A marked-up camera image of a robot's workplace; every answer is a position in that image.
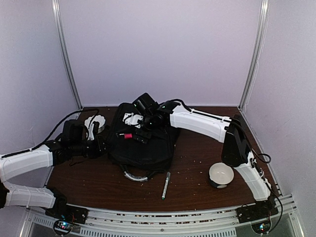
black bag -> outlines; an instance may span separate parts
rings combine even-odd
[[[111,146],[108,153],[109,159],[121,166],[125,176],[129,174],[127,170],[129,165],[148,171],[147,178],[156,172],[168,170],[180,129],[164,126],[144,135],[141,129],[123,122],[125,113],[138,114],[138,111],[129,103],[119,105],[107,137],[107,143]],[[133,138],[125,139],[122,134],[132,134]],[[142,135],[150,136],[146,144],[136,140],[136,138],[142,138]]]

brown tabletop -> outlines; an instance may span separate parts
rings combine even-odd
[[[99,109],[107,124],[110,124],[116,108]],[[239,113],[236,107],[196,109],[221,116]],[[79,119],[84,120],[92,114],[82,113]],[[247,134],[258,152],[251,133],[247,131]],[[223,144],[207,136],[182,130],[176,143],[165,200],[161,199],[161,195],[166,174],[157,174],[144,183],[132,182],[123,176],[117,165],[109,161],[107,155],[71,167],[70,161],[56,166],[48,186],[56,187],[65,194],[69,204],[124,211],[203,210],[253,203],[250,189],[235,170],[235,177],[226,188],[216,189],[208,184],[208,170],[212,164],[221,162],[222,147]],[[267,165],[261,162],[259,165],[274,185]],[[131,171],[145,174],[136,169]]]

green marker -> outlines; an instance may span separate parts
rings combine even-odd
[[[170,180],[170,172],[167,172],[166,183],[164,184],[163,193],[161,199],[164,200],[166,197],[167,187]]]

bag strap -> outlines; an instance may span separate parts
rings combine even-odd
[[[131,173],[128,172],[127,166],[126,165],[119,165],[122,171],[124,172],[124,176],[128,178],[131,181],[135,182],[146,182],[151,179],[157,172],[156,171],[150,171],[148,172],[145,176],[135,176],[132,175]]]

white wall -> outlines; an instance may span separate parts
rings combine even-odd
[[[238,105],[260,0],[64,0],[65,39],[84,106]]]
[[[316,223],[316,1],[272,0],[246,117],[309,237]]]
[[[41,142],[76,110],[50,0],[0,0],[0,154]],[[47,169],[11,180],[43,186]],[[17,236],[24,211],[0,210],[0,235]]]

